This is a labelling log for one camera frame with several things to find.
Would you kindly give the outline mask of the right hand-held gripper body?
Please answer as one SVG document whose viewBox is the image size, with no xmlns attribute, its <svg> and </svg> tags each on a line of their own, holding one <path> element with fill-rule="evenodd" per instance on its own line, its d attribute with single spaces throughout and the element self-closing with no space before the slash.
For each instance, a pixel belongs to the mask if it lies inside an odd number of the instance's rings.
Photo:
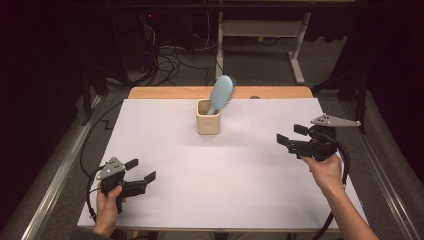
<svg viewBox="0 0 424 240">
<path fill-rule="evenodd" d="M 348 159 L 345 148 L 336 139 L 337 127 L 360 127 L 359 121 L 347 120 L 324 113 L 311 121 L 312 126 L 307 127 L 309 141 L 290 140 L 286 145 L 290 154 L 297 158 L 301 156 L 311 157 L 322 162 L 335 153 L 339 153 L 343 160 Z"/>
</svg>

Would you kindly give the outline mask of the white desk frame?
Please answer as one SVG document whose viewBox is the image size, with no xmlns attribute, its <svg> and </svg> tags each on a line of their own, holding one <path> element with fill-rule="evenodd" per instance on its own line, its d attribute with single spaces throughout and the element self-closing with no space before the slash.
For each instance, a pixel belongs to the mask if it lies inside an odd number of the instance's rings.
<svg viewBox="0 0 424 240">
<path fill-rule="evenodd" d="M 225 20 L 222 13 L 218 18 L 218 42 L 216 54 L 215 76 L 224 73 L 223 39 L 225 37 L 270 37 L 295 38 L 296 46 L 287 53 L 296 83 L 304 85 L 305 79 L 301 71 L 298 55 L 309 25 L 311 13 L 304 14 L 302 20 L 271 21 L 271 20 Z"/>
</svg>

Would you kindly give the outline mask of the black stand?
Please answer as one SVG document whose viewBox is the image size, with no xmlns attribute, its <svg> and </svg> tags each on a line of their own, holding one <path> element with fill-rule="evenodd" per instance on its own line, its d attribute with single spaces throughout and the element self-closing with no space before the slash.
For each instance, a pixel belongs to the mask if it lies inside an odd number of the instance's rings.
<svg viewBox="0 0 424 240">
<path fill-rule="evenodd" d="M 337 98 L 340 101 L 356 100 L 355 119 L 361 123 L 360 132 L 365 134 L 367 73 L 364 68 L 356 66 L 342 73 L 332 73 L 328 80 L 314 86 L 311 91 L 316 94 L 324 89 L 338 89 Z"/>
<path fill-rule="evenodd" d="M 92 93 L 105 97 L 109 94 L 111 86 L 133 87 L 134 84 L 128 78 L 120 78 L 117 74 L 96 64 L 90 62 L 84 64 L 82 70 L 83 126 L 88 124 L 94 114 Z"/>
</svg>

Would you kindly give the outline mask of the metal floor rail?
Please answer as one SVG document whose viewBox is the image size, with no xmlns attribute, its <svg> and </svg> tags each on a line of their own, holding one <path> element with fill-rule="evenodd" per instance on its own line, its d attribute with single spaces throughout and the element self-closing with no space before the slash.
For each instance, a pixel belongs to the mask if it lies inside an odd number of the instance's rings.
<svg viewBox="0 0 424 240">
<path fill-rule="evenodd" d="M 424 240 L 424 185 L 373 100 L 366 102 L 364 126 L 348 130 L 346 143 L 368 222 L 381 240 Z"/>
<path fill-rule="evenodd" d="M 95 96 L 88 104 L 91 113 L 86 114 L 83 100 L 77 101 L 80 112 L 30 187 L 26 200 L 34 198 L 36 210 L 19 240 L 39 239 L 91 129 L 92 118 L 96 117 L 101 105 L 102 98 Z"/>
</svg>

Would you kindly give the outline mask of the dark computer tower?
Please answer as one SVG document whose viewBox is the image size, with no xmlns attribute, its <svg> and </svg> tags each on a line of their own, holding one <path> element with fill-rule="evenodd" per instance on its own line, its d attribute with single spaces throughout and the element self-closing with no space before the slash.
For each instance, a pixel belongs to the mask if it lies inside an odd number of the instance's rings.
<svg viewBox="0 0 424 240">
<path fill-rule="evenodd" d="M 112 13 L 121 53 L 128 69 L 151 69 L 155 36 L 139 12 Z"/>
</svg>

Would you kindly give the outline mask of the light blue hairbrush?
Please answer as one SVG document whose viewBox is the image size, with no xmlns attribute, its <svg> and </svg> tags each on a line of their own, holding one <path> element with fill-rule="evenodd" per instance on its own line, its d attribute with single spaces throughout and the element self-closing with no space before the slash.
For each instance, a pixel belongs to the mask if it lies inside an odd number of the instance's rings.
<svg viewBox="0 0 424 240">
<path fill-rule="evenodd" d="M 210 107 L 207 114 L 214 115 L 224 109 L 232 99 L 235 88 L 235 82 L 231 77 L 227 75 L 218 77 L 210 94 Z"/>
</svg>

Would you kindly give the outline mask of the beige square cup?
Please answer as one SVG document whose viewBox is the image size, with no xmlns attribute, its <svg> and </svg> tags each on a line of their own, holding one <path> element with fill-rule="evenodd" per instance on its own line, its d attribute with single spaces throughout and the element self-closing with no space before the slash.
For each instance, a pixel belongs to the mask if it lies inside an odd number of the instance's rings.
<svg viewBox="0 0 424 240">
<path fill-rule="evenodd" d="M 196 105 L 196 124 L 200 135 L 217 135 L 221 129 L 221 112 L 209 114 L 209 99 L 199 99 Z"/>
</svg>

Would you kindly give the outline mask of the person's left hand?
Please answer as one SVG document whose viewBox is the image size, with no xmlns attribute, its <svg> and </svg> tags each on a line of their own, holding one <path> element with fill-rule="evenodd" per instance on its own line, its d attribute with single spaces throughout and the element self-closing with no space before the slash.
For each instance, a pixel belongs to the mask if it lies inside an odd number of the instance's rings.
<svg viewBox="0 0 424 240">
<path fill-rule="evenodd" d="M 122 187 L 120 185 L 111 190 L 107 195 L 98 191 L 96 198 L 97 216 L 93 228 L 95 234 L 107 238 L 112 236 L 118 217 L 116 200 L 121 192 Z"/>
</svg>

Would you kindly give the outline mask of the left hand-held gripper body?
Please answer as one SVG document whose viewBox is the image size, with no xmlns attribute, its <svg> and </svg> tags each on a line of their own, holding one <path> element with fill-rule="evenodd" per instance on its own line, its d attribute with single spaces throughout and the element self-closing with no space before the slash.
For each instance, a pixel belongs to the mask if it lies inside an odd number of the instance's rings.
<svg viewBox="0 0 424 240">
<path fill-rule="evenodd" d="M 111 190 L 120 185 L 122 192 L 116 200 L 118 213 L 122 212 L 122 199 L 134 197 L 145 193 L 147 183 L 144 180 L 125 181 L 124 177 L 127 169 L 126 163 L 122 163 L 118 158 L 112 157 L 105 163 L 97 179 L 100 181 L 101 192 L 107 195 Z"/>
</svg>

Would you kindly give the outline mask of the person's right hand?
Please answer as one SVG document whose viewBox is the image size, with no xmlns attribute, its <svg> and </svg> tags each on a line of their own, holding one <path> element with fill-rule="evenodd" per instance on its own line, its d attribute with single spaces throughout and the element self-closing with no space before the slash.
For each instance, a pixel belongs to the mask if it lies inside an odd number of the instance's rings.
<svg viewBox="0 0 424 240">
<path fill-rule="evenodd" d="M 341 159 L 333 154 L 322 162 L 311 157 L 302 156 L 301 159 L 308 165 L 316 184 L 325 197 L 343 191 Z"/>
</svg>

